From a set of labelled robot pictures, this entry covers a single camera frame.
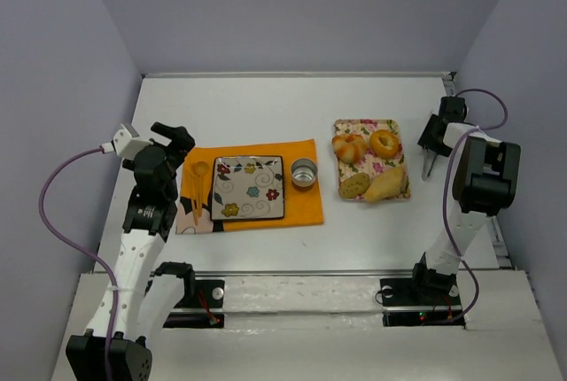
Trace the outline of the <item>metal tongs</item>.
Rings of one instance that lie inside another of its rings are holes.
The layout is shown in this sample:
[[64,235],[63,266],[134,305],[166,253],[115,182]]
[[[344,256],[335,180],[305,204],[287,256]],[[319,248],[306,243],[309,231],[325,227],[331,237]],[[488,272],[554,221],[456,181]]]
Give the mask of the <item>metal tongs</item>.
[[423,148],[423,166],[421,177],[424,182],[427,182],[430,179],[438,156],[439,155],[435,151]]

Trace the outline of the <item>golden bagel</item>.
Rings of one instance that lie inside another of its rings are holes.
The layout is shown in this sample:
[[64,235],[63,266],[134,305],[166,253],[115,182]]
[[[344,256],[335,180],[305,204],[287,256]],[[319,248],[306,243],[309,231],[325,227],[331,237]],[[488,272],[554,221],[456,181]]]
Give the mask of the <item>golden bagel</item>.
[[400,142],[396,135],[387,129],[373,132],[369,138],[372,151],[382,159],[392,159],[400,149]]

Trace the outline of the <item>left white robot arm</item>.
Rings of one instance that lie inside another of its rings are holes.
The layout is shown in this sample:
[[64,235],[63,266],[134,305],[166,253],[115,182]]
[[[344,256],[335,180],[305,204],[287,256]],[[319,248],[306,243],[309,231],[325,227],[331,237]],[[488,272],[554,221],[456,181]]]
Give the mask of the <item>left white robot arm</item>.
[[195,290],[190,264],[157,262],[177,213],[176,172],[195,141],[184,127],[156,122],[151,131],[169,143],[143,139],[131,125],[123,124],[102,146],[104,153],[121,158],[135,186],[103,298],[84,333],[67,341],[66,358],[78,380],[148,379],[151,336],[183,296]]

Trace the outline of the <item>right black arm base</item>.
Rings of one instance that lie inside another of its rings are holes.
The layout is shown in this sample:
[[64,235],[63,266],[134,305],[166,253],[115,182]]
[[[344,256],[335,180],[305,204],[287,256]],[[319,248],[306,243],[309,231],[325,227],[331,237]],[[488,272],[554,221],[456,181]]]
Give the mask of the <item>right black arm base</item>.
[[414,292],[407,277],[380,280],[375,302],[383,309],[384,327],[464,326],[460,296],[425,297]]

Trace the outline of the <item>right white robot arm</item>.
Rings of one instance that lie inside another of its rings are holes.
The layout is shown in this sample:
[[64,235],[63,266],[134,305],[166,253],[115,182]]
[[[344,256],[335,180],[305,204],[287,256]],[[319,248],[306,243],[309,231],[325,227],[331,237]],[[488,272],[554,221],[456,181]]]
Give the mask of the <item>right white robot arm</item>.
[[441,98],[417,142],[425,152],[424,180],[438,156],[448,158],[443,230],[412,271],[414,291],[430,297],[450,292],[473,239],[489,219],[511,206],[517,191],[521,147],[466,121],[467,92]]

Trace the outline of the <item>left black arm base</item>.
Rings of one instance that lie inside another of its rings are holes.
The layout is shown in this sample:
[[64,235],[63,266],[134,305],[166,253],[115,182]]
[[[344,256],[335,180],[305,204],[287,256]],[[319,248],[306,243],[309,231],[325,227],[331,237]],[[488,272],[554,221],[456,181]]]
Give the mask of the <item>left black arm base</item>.
[[198,279],[194,294],[185,295],[163,324],[167,329],[223,329],[225,281]]

